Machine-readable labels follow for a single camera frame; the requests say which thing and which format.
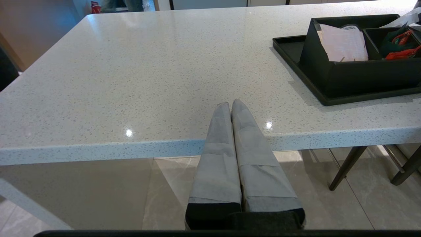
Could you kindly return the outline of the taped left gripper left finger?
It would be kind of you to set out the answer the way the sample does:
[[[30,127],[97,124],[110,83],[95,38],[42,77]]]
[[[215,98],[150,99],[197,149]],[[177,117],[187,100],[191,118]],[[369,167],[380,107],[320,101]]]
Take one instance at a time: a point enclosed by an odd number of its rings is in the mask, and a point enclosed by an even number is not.
[[[222,230],[230,215],[242,210],[230,105],[217,105],[188,198],[188,230]]]

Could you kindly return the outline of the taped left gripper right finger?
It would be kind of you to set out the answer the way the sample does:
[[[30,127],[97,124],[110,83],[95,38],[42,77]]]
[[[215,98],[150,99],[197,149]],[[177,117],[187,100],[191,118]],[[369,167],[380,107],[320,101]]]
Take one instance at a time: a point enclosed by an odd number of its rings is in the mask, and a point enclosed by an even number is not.
[[[254,116],[240,99],[233,102],[232,124],[244,211],[292,214],[298,228],[303,228],[304,208]]]

